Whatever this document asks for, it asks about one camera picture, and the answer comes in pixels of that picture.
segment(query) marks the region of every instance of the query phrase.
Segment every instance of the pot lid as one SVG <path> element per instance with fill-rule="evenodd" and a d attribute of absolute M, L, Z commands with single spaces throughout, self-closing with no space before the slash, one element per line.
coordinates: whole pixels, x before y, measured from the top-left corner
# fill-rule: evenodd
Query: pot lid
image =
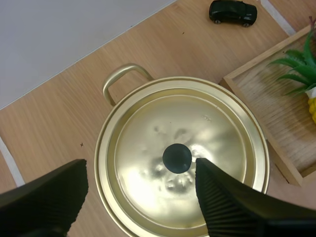
<path fill-rule="evenodd" d="M 265 139 L 229 91 L 172 77 L 129 93 L 108 116 L 96 149 L 96 179 L 107 211 L 130 236 L 207 236 L 195 190 L 196 158 L 266 191 Z"/>

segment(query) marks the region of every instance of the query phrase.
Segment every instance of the white wall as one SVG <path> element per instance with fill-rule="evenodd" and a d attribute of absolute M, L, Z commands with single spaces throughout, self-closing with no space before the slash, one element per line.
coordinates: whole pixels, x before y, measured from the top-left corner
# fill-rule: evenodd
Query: white wall
<path fill-rule="evenodd" d="M 174 0 L 0 0 L 0 108 Z"/>

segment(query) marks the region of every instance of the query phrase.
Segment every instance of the wooden tray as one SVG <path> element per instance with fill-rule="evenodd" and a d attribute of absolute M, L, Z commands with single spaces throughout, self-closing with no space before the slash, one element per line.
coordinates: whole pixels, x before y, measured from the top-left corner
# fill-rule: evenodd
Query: wooden tray
<path fill-rule="evenodd" d="M 303 185 L 316 178 L 316 124 L 309 113 L 308 97 L 285 96 L 297 84 L 276 81 L 290 70 L 268 65 L 290 48 L 302 50 L 310 26 L 287 38 L 225 76 L 220 84 L 239 97 L 254 113 L 278 154 L 275 164 L 290 184 Z"/>

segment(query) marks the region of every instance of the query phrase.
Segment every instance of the white tape strip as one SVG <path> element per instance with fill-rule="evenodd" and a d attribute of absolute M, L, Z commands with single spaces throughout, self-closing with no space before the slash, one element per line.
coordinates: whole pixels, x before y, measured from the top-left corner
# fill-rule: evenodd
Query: white tape strip
<path fill-rule="evenodd" d="M 287 20 L 285 20 L 285 18 L 277 11 L 269 0 L 261 0 L 261 5 L 289 36 L 296 33 L 293 27 L 287 22 Z"/>
<path fill-rule="evenodd" d="M 3 142 L 2 138 L 0 137 L 0 152 L 2 153 L 6 164 L 9 167 L 9 170 L 12 174 L 12 177 L 15 181 L 17 187 L 20 187 L 25 184 L 22 175 L 19 171 L 18 166 L 16 165 L 11 153 L 9 152 L 8 148 L 6 147 L 5 143 Z"/>

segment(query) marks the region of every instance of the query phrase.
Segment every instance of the car wheel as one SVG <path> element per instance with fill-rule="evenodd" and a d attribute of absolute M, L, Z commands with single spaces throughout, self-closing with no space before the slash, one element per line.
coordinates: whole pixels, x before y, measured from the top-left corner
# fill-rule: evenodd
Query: car wheel
<path fill-rule="evenodd" d="M 249 23 L 244 23 L 242 26 L 247 28 L 247 27 L 250 26 L 250 24 Z"/>

